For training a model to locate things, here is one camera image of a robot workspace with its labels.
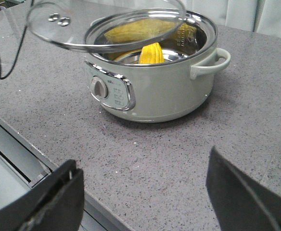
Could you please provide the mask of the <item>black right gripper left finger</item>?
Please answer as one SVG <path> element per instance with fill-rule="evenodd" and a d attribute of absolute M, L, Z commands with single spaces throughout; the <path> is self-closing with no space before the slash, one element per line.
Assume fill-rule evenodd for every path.
<path fill-rule="evenodd" d="M 83 170 L 67 160 L 41 183 L 0 209 L 0 231 L 77 231 L 84 210 Z"/>

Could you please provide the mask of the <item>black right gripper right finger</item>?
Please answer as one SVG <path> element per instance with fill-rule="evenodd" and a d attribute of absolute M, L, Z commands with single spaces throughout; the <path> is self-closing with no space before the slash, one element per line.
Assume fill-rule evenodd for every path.
<path fill-rule="evenodd" d="M 215 147 L 206 188 L 223 231 L 281 231 L 281 197 L 247 176 Z"/>

